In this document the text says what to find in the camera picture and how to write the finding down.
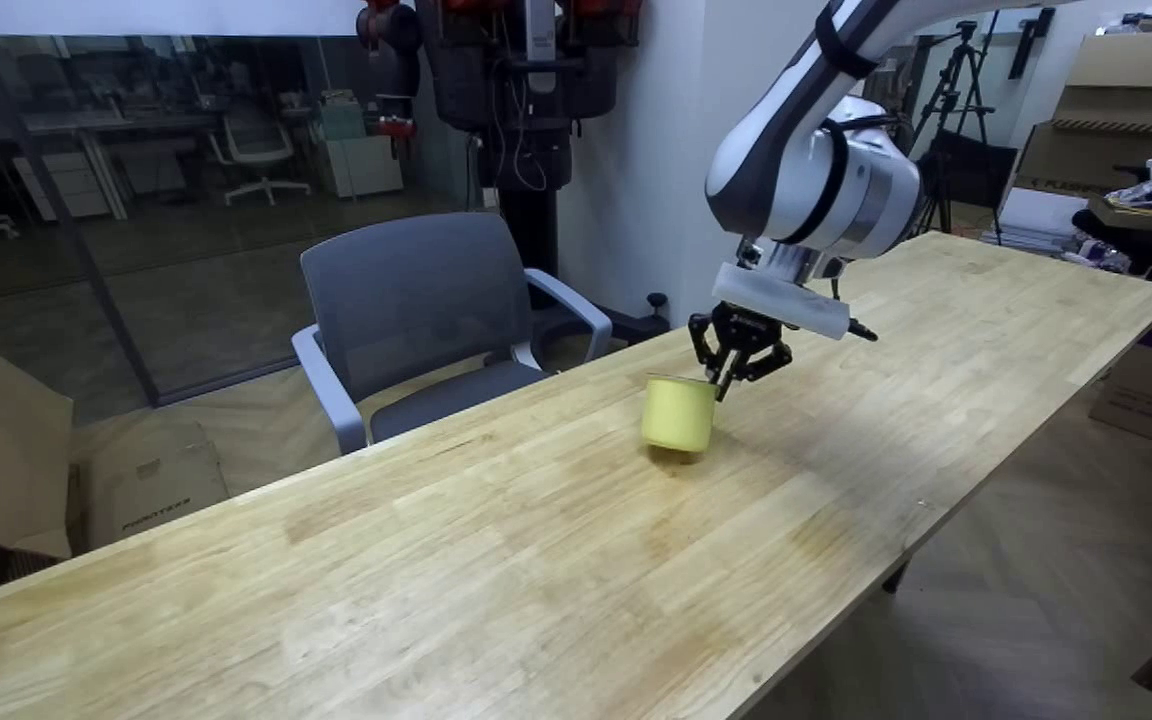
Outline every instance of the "wooden tabletop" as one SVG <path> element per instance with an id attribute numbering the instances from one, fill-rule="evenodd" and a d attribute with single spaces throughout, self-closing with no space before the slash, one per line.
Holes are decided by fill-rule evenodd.
<path id="1" fill-rule="evenodd" d="M 0 586 L 0 716 L 731 716 L 1152 320 L 923 234 L 849 274 L 706 459 L 635 439 L 681 332 Z"/>

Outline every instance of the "chair seat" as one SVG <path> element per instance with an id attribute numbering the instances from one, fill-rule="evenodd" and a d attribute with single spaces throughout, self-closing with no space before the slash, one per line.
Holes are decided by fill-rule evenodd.
<path id="1" fill-rule="evenodd" d="M 444 379 L 429 391 L 404 396 L 373 416 L 373 439 L 401 437 L 407 429 L 431 423 L 442 416 L 464 413 L 472 403 L 486 403 L 493 396 L 516 391 L 525 383 L 543 379 L 543 370 L 529 364 L 487 364 L 480 370 L 464 370 L 455 379 Z"/>

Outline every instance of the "floor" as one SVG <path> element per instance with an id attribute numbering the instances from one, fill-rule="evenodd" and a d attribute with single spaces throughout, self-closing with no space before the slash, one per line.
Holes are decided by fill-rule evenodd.
<path id="1" fill-rule="evenodd" d="M 455 209 L 444 195 L 287 195 L 254 203 L 140 203 L 132 219 L 80 219 L 97 269 L 161 389 L 291 359 L 310 324 L 301 253 L 343 226 Z M 80 418 L 146 403 L 94 289 L 56 226 L 0 240 L 0 354 L 76 396 Z"/>
<path id="2" fill-rule="evenodd" d="M 748 716 L 1152 720 L 1129 677 L 1152 652 L 1152 439 L 1044 423 L 914 559 Z M 172 407 L 209 429 L 232 490 L 338 454 L 305 377 Z"/>

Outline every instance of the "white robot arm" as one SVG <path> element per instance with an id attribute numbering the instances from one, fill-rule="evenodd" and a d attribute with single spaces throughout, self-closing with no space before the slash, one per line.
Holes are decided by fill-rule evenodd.
<path id="1" fill-rule="evenodd" d="M 923 25 L 1023 0 L 831 0 L 765 100 L 726 137 L 707 209 L 741 234 L 717 274 L 717 312 L 691 320 L 707 379 L 760 379 L 792 354 L 780 324 L 870 336 L 841 305 L 844 262 L 887 253 L 922 203 L 916 163 L 887 140 L 885 106 L 849 95 Z"/>

